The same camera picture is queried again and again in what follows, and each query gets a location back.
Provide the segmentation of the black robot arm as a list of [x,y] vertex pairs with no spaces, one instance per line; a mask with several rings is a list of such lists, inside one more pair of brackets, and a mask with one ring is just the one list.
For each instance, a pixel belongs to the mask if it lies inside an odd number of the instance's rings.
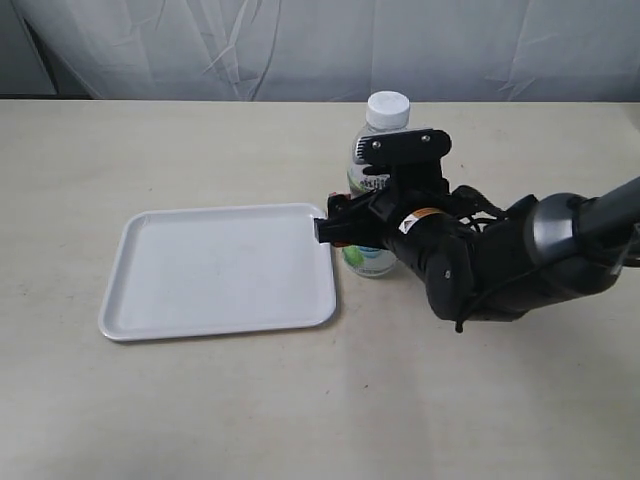
[[390,251],[424,283],[433,313],[458,328],[597,295],[639,265],[637,179],[595,198],[528,195],[506,210],[467,185],[392,182],[332,195],[327,209],[319,242]]

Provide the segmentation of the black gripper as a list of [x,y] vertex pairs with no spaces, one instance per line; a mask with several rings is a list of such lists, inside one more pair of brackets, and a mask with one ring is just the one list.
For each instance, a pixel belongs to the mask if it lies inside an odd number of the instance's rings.
[[316,240],[386,248],[406,266],[426,266],[446,240],[463,235],[444,195],[415,189],[393,195],[390,188],[372,195],[330,194],[326,217],[314,219]]

